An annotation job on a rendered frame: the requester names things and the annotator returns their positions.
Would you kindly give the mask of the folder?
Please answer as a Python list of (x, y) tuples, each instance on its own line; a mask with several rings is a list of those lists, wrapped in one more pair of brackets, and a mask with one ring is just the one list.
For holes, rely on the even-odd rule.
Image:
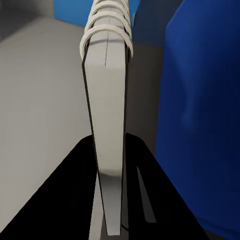
[(166, 26), (155, 159), (203, 229), (240, 240), (240, 0), (182, 0)]

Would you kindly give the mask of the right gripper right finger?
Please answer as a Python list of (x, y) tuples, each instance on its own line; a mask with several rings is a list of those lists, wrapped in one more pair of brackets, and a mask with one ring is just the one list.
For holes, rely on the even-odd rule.
[[(125, 134), (129, 240), (210, 240), (144, 141)], [(156, 223), (145, 220), (137, 167)]]

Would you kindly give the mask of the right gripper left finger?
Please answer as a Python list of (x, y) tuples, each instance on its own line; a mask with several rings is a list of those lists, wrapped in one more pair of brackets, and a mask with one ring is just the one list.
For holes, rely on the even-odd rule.
[(0, 240), (89, 240), (97, 173), (89, 135), (0, 232)]

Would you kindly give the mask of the notebook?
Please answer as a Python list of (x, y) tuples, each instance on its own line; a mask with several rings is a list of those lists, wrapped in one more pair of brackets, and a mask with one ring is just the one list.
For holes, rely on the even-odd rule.
[(93, 0), (79, 47), (108, 236), (121, 235), (131, 25), (129, 0)]

